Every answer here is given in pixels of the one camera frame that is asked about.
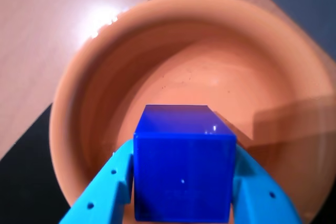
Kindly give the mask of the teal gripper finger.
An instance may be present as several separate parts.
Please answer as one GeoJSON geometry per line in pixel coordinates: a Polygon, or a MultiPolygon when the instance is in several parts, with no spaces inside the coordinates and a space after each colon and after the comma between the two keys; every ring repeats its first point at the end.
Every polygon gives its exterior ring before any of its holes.
{"type": "Polygon", "coordinates": [[[60,223],[122,223],[131,202],[133,141],[125,142],[105,163],[60,223]]]}
{"type": "Polygon", "coordinates": [[[234,223],[302,223],[292,201],[246,150],[236,146],[234,223]]]}

